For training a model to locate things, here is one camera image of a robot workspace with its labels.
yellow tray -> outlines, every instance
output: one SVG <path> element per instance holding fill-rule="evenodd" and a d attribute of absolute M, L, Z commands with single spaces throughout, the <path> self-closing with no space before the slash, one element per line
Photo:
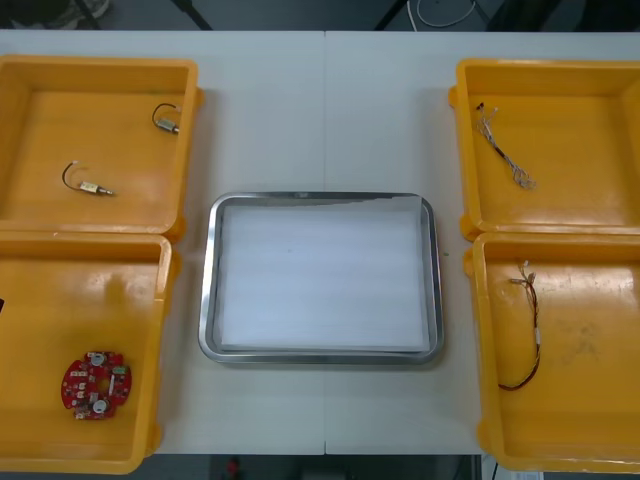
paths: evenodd
<path fill-rule="evenodd" d="M 196 108 L 188 60 L 0 57 L 0 230 L 162 234 L 177 241 Z M 180 125 L 158 129 L 154 108 Z M 70 190 L 87 181 L 116 191 Z"/>
<path fill-rule="evenodd" d="M 171 255 L 155 235 L 0 232 L 0 470 L 128 473 L 157 447 Z M 76 420 L 60 398 L 66 369 L 92 350 L 131 367 L 131 395 L 108 420 Z"/>
<path fill-rule="evenodd" d="M 470 240 L 481 232 L 640 233 L 640 63 L 464 60 L 455 108 Z M 498 107 L 497 145 L 476 129 Z"/>
<path fill-rule="evenodd" d="M 518 264 L 539 300 L 540 365 Z M 465 256 L 479 348 L 481 446 L 512 470 L 640 472 L 640 237 L 494 234 Z"/>

stainless steel tray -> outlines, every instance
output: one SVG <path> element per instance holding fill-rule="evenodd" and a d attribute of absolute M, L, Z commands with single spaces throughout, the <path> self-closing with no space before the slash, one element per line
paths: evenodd
<path fill-rule="evenodd" d="M 418 197 L 405 193 L 342 193 L 342 192 L 269 192 L 237 193 L 220 197 L 211 208 L 207 250 L 202 282 L 200 307 L 199 343 L 209 358 L 226 363 L 320 363 L 320 364 L 424 364 L 433 360 L 442 349 L 444 328 L 442 300 L 440 294 L 440 270 L 435 220 L 431 205 L 421 200 L 420 224 L 422 228 L 422 263 L 425 287 L 426 315 L 423 329 L 428 333 L 428 348 L 419 352 L 387 352 L 369 350 L 309 350 L 270 349 L 238 350 L 224 349 L 214 335 L 218 314 L 218 274 L 220 259 L 224 252 L 222 229 L 225 208 L 244 206 L 318 206 L 353 203 L 366 200 L 392 199 L 396 197 Z"/>

red circuit board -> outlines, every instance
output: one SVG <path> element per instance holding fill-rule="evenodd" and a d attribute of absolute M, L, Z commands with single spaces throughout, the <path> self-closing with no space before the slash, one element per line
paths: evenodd
<path fill-rule="evenodd" d="M 131 369 L 122 355 L 89 352 L 67 369 L 60 394 L 65 408 L 79 420 L 113 417 L 131 393 Z"/>

white paper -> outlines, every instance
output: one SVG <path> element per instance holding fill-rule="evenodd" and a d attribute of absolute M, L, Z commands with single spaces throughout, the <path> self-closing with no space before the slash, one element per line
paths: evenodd
<path fill-rule="evenodd" d="M 224 210 L 222 347 L 422 351 L 420 199 Z"/>

white tabletop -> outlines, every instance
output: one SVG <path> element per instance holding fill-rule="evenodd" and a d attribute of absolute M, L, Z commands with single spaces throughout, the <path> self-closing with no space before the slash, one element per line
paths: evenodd
<path fill-rule="evenodd" d="M 184 258 L 167 319 L 162 453 L 477 453 L 476 349 L 447 89 L 470 56 L 640 59 L 634 34 L 7 32 L 2 53 L 193 58 Z M 207 212 L 230 191 L 412 192 L 437 219 L 446 346 L 432 367 L 223 366 L 196 338 Z"/>

